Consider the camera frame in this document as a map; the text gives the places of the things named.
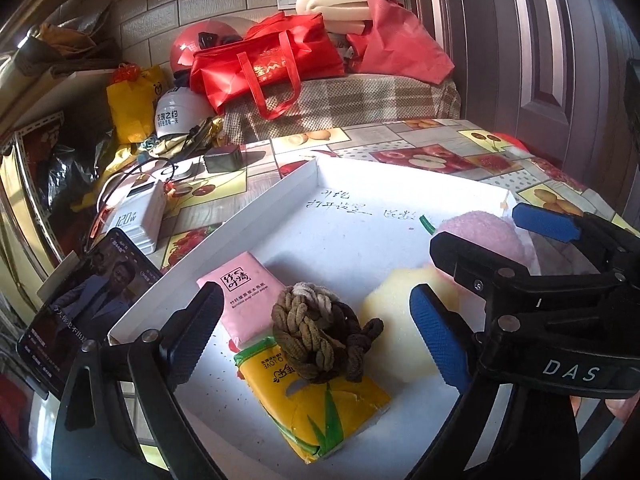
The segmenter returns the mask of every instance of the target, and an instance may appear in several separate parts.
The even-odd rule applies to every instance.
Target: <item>white helmet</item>
[[[156,107],[156,135],[188,134],[204,119],[214,117],[214,109],[207,97],[185,87],[172,88],[158,100]]]

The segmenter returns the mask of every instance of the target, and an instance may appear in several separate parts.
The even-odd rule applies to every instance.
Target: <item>red helmet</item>
[[[213,18],[190,25],[178,35],[174,44],[171,46],[169,60],[171,62],[172,72],[191,68],[193,64],[193,54],[200,50],[198,34],[201,32],[209,32],[219,36],[238,35],[233,27]]]

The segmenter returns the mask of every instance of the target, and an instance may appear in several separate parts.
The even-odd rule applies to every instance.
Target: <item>door panel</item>
[[[590,185],[609,67],[596,0],[438,0],[465,117],[516,136]]]

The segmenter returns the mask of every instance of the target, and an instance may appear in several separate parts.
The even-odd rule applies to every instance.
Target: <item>pink tissue pack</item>
[[[200,288],[207,282],[216,282],[225,293],[220,321],[238,348],[271,326],[271,309],[284,285],[251,253],[236,256],[197,281]]]

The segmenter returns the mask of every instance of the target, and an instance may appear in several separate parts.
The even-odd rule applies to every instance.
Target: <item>red tote bag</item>
[[[322,15],[280,12],[250,28],[243,41],[197,52],[190,87],[206,94],[218,114],[226,102],[251,92],[260,115],[273,120],[295,104],[302,80],[341,75],[344,65]],[[269,110],[261,87],[286,80],[293,87],[292,96]]]

